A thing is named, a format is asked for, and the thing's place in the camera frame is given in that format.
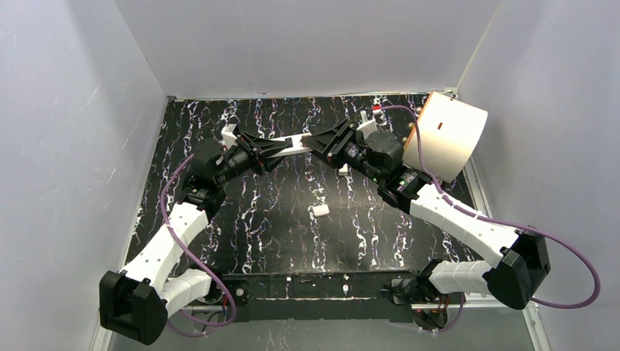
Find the red and white remote control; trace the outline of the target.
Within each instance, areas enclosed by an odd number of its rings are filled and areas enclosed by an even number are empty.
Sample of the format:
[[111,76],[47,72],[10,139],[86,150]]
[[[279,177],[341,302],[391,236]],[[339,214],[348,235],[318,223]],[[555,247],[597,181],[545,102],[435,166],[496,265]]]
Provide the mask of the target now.
[[286,139],[291,139],[292,145],[270,156],[270,158],[281,157],[281,156],[291,156],[291,155],[304,154],[304,153],[311,152],[311,149],[309,147],[305,147],[301,142],[302,137],[309,136],[309,135],[310,135],[309,133],[305,133],[305,134],[290,135],[286,137],[274,138],[273,140],[277,140],[277,141],[285,141]]

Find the small white battery cover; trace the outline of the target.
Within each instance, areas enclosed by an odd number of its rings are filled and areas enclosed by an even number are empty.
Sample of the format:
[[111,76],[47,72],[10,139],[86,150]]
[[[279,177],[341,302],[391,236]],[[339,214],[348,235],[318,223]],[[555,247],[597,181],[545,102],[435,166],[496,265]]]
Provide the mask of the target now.
[[323,217],[330,214],[330,209],[328,205],[316,205],[312,207],[311,212],[314,217]]

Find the long white remote control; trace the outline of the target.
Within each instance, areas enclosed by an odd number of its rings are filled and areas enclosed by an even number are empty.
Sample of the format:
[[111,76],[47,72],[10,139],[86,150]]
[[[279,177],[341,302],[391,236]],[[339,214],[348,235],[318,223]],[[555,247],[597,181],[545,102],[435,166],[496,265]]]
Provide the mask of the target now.
[[340,169],[339,169],[339,176],[347,176],[349,174],[349,168],[348,165],[343,165]]

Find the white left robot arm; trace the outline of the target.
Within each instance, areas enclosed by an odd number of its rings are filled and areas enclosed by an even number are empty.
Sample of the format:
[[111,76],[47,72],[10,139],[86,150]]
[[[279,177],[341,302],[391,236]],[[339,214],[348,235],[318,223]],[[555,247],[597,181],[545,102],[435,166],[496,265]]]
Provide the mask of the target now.
[[224,199],[224,185],[248,170],[272,171],[286,156],[302,152],[301,136],[264,139],[242,132],[231,146],[214,139],[198,143],[169,177],[159,196],[163,225],[143,250],[120,271],[108,271],[99,282],[100,325],[145,345],[162,334],[170,316],[219,287],[237,314],[233,294],[190,243],[215,217]]

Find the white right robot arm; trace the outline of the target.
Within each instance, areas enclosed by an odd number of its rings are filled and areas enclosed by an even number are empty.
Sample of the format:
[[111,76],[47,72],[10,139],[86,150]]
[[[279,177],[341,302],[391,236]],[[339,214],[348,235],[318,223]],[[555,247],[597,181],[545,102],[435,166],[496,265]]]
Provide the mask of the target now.
[[545,237],[532,228],[491,223],[434,185],[429,174],[403,162],[404,147],[391,132],[367,138],[345,120],[302,137],[312,154],[334,168],[349,165],[377,184],[394,208],[422,219],[480,256],[473,262],[432,260],[409,288],[427,297],[451,293],[489,294],[512,309],[524,309],[551,266]]

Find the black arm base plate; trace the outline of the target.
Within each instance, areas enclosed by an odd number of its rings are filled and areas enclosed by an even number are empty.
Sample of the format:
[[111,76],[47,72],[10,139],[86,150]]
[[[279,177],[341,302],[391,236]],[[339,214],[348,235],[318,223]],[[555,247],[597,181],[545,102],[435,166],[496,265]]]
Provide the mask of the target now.
[[387,320],[444,327],[459,293],[435,295],[414,271],[249,273],[221,277],[237,306],[236,322]]

